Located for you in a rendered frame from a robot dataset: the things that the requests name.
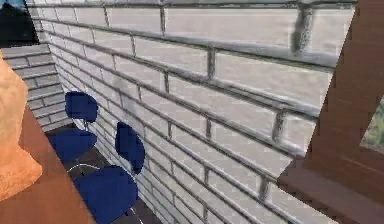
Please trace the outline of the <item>brown framed window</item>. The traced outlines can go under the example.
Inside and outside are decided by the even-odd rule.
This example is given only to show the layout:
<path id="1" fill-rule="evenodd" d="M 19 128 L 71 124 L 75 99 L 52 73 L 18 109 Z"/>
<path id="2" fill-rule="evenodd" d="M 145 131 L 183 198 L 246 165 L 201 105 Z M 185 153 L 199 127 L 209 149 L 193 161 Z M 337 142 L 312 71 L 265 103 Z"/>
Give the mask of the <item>brown framed window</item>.
<path id="1" fill-rule="evenodd" d="M 339 224 L 384 224 L 384 154 L 360 142 L 384 97 L 384 0 L 357 0 L 303 158 L 277 186 Z"/>

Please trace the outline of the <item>brown wooden table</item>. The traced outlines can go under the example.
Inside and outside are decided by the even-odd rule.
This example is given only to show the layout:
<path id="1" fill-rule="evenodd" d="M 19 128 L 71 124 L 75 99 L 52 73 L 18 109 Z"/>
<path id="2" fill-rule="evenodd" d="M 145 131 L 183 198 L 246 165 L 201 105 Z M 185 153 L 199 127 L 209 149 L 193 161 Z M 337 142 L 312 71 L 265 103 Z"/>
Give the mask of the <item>brown wooden table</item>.
<path id="1" fill-rule="evenodd" d="M 0 224 L 95 224 L 29 107 L 25 108 L 19 143 L 42 166 L 42 176 L 0 202 Z"/>

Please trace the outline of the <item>dark window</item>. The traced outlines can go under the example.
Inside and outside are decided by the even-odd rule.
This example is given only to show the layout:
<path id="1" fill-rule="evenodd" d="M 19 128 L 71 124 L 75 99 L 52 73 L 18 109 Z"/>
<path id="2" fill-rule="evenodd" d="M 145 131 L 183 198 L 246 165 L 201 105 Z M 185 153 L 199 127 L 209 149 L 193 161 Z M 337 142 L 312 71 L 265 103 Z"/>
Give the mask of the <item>dark window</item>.
<path id="1" fill-rule="evenodd" d="M 38 45 L 25 0 L 0 0 L 0 48 Z"/>

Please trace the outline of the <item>blue swivel chair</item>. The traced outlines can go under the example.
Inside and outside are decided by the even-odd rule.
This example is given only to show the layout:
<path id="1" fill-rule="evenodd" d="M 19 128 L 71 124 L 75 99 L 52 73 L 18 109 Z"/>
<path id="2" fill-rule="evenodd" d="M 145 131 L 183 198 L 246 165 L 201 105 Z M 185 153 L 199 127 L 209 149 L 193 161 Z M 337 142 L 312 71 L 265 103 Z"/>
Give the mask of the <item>blue swivel chair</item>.
<path id="1" fill-rule="evenodd" d="M 89 167 L 89 164 L 81 164 L 79 157 L 97 142 L 97 136 L 89 131 L 89 124 L 97 119 L 98 103 L 85 92 L 69 91 L 65 94 L 65 113 L 71 119 L 81 120 L 84 128 L 63 130 L 50 136 L 48 140 L 61 162 L 77 162 L 68 172 L 78 169 L 84 174 L 83 167 Z"/>
<path id="2" fill-rule="evenodd" d="M 91 174 L 74 180 L 95 224 L 111 224 L 131 210 L 138 200 L 136 176 L 144 166 L 144 144 L 130 125 L 119 121 L 114 148 L 130 164 L 130 172 L 121 166 L 110 165 L 96 167 Z"/>

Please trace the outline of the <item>orange rough lump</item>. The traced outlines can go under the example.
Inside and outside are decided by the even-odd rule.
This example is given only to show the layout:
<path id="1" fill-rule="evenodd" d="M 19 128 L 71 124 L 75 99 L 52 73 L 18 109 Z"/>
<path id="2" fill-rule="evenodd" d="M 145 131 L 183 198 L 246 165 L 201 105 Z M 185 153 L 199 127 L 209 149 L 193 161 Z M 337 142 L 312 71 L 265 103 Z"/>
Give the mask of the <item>orange rough lump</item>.
<path id="1" fill-rule="evenodd" d="M 19 145 L 27 95 L 27 85 L 0 52 L 0 202 L 42 175 L 42 166 Z"/>

